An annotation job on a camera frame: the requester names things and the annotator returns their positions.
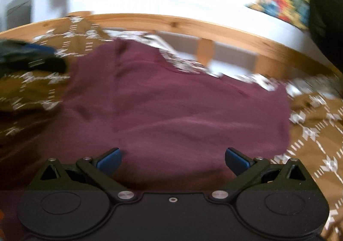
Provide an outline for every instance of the dark jacket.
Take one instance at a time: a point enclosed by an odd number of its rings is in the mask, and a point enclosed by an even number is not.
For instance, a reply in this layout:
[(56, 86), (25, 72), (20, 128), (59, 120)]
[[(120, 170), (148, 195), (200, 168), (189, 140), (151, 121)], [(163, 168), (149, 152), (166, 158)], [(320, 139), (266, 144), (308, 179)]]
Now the dark jacket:
[(322, 53), (343, 71), (343, 0), (310, 0), (309, 30)]

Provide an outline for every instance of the blue pad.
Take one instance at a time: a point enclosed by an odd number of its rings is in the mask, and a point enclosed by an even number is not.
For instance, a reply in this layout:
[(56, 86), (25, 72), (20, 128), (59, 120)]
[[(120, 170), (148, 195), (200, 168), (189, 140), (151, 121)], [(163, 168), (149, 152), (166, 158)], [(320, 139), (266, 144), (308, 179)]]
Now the blue pad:
[(41, 51), (44, 51), (46, 53), (51, 53), (51, 54), (55, 53), (55, 49), (53, 47), (37, 45), (37, 44), (26, 44), (22, 48), (33, 48), (35, 50), (41, 50)]
[(250, 168), (250, 163), (248, 161), (246, 161), (230, 149), (227, 149), (225, 152), (225, 163), (227, 167), (231, 169), (237, 176)]
[(96, 168), (111, 176), (121, 164), (121, 152), (119, 149), (107, 155), (102, 160), (98, 161)]

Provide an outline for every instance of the black device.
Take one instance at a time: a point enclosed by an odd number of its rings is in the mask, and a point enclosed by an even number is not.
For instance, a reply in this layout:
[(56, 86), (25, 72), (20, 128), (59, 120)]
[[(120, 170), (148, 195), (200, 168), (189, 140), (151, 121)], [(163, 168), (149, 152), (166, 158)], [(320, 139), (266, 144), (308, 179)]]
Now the black device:
[(63, 58), (55, 56), (53, 47), (0, 39), (0, 78), (18, 71), (48, 71), (64, 74)]
[(24, 241), (323, 240), (329, 205), (300, 160), (229, 148), (225, 162), (237, 177), (219, 190), (140, 193), (109, 177), (118, 148), (75, 165), (49, 159), (18, 206)]

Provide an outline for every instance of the silver screw head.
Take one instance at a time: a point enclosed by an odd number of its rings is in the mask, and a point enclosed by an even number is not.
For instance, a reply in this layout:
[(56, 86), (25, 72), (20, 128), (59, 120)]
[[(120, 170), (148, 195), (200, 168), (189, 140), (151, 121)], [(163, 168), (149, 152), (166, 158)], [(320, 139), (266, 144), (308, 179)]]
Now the silver screw head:
[(134, 198), (134, 193), (131, 191), (121, 191), (118, 193), (118, 198), (128, 200)]
[(227, 191), (214, 191), (212, 193), (212, 197), (216, 199), (224, 199), (229, 196)]
[(169, 199), (169, 202), (172, 202), (172, 203), (175, 203), (175, 202), (177, 202), (178, 201), (178, 199), (176, 198), (176, 197), (171, 197), (170, 199)]

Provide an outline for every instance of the wooden bed frame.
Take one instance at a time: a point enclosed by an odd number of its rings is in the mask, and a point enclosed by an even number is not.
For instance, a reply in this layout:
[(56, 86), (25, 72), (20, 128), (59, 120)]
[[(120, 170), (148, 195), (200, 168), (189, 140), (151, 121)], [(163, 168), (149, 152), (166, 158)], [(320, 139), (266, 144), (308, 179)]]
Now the wooden bed frame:
[[(209, 22), (154, 14), (98, 14), (82, 11), (70, 15), (85, 17), (104, 28), (124, 28), (126, 30), (171, 32), (199, 38), (196, 58), (208, 65), (214, 56), (214, 42), (232, 45), (258, 54), (254, 72), (277, 79), (289, 78), (291, 68), (299, 69), (308, 75), (338, 75), (333, 65), (324, 66), (308, 56), (272, 40)], [(31, 42), (34, 37), (43, 35), (67, 18), (53, 19), (13, 28), (0, 33), (0, 38), (18, 39)]]

